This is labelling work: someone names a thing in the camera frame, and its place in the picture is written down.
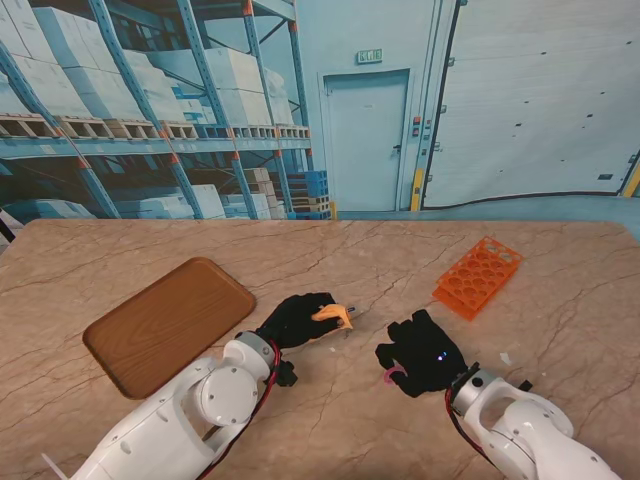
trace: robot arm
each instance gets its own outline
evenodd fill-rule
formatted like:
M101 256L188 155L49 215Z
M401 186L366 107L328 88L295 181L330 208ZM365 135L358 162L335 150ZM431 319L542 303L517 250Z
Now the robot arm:
M243 332L225 345L219 363L196 360L122 419L72 480L198 478L221 460L249 424L273 385L278 362L279 352L272 345ZM267 378L260 394L258 384ZM189 422L185 401L195 404L198 415L214 426L208 438L201 438Z
M508 479L620 480L602 458L573 440L571 421L550 401L474 367L462 382L459 388L454 384L453 408ZM502 399L513 403L493 427L485 428L483 411Z

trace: green exit sign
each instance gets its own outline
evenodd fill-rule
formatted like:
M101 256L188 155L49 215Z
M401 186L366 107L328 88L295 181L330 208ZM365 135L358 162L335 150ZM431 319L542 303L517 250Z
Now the green exit sign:
M358 65L363 63L378 63L382 61L382 49L374 48L372 50L360 50L356 54Z

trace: brown tray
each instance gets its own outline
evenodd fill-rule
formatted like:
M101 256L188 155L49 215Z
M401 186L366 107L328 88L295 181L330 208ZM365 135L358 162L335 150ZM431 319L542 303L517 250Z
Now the brown tray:
M154 393L255 308L208 258L192 258L92 323L82 341L120 392Z

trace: marble table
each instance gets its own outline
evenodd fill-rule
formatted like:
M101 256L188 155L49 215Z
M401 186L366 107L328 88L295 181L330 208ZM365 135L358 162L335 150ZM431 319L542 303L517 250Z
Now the marble table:
M431 292L484 235L526 260L467 322ZM619 225L41 220L0 256L0 479L55 478L41 452L71 474L136 407L82 332L193 256L258 298L227 338L294 293L330 291L360 312L350 335L287 355L298 384L274 389L210 478L502 478L458 436L442 394L411 399L383 382L373 351L385 327L423 307L469 363L515 384L529 379L580 441L623 478L640 477L640 247Z

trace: red cable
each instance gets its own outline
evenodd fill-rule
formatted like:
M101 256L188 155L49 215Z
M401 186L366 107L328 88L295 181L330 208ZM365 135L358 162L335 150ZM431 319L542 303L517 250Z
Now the red cable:
M462 438L464 438L467 443L469 445L471 445L473 447L473 449L478 452L480 455L482 455L485 460L487 460L489 463L491 463L493 465L493 462L491 462L491 460L489 460L489 457L487 457L487 455L484 453L484 449L478 445L476 442L474 442L471 437L469 437L469 435L467 435L467 432L465 432L462 427L460 426L460 423L458 422L458 419L455 416L455 413L453 412L453 409L451 408L451 395L453 394L451 388L447 388L447 390L445 391L444 394L444 403L445 403L445 407L447 409L447 414L449 415L449 418L451 419L451 421L453 422L453 426L455 427L456 431L462 436Z

